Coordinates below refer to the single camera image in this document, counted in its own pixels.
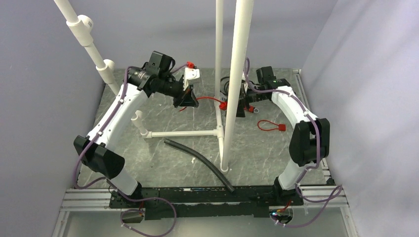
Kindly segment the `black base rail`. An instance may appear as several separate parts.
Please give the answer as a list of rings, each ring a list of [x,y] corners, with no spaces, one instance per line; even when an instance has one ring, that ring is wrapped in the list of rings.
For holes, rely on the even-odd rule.
[[[163,218],[253,216],[268,217],[275,208],[302,206],[303,199],[294,193],[279,196],[273,185],[235,186],[234,192],[225,187],[143,188],[143,201],[125,199],[111,193],[111,209],[143,208],[146,220]]]

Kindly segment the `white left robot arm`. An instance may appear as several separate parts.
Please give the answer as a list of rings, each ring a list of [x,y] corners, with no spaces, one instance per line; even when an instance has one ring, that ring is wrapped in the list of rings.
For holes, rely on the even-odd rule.
[[[191,62],[183,66],[184,73],[176,80],[175,60],[153,51],[142,67],[129,66],[123,84],[108,111],[86,136],[77,136],[74,147],[80,164],[102,174],[119,192],[123,202],[136,207],[142,201],[141,184],[128,174],[125,159],[115,153],[118,139],[131,122],[135,112],[155,93],[173,98],[174,107],[198,107],[193,85],[200,79],[199,69]]]

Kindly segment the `short red wire connector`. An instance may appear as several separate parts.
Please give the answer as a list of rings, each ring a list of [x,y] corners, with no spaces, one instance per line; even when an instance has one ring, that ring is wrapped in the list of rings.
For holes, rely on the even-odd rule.
[[[222,100],[216,99],[216,98],[214,98],[214,97],[210,97],[210,96],[202,96],[202,97],[198,97],[198,98],[197,98],[197,101],[202,100],[202,99],[209,99],[209,100],[213,100],[213,101],[215,101],[215,102],[218,102],[218,103],[219,103],[220,105],[222,105],[222,106],[227,105],[227,103],[226,103],[225,101],[222,101]]]

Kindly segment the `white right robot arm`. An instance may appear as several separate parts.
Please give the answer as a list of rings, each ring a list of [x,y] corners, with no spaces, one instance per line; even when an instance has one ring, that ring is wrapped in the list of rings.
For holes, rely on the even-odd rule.
[[[276,177],[272,198],[278,205],[284,205],[298,192],[305,174],[317,169],[320,161],[329,154],[330,123],[318,118],[298,99],[286,79],[277,79],[272,67],[257,69],[257,83],[249,79],[249,68],[243,69],[248,89],[242,94],[246,103],[270,100],[286,116],[293,128],[289,144],[290,161],[285,170]]]

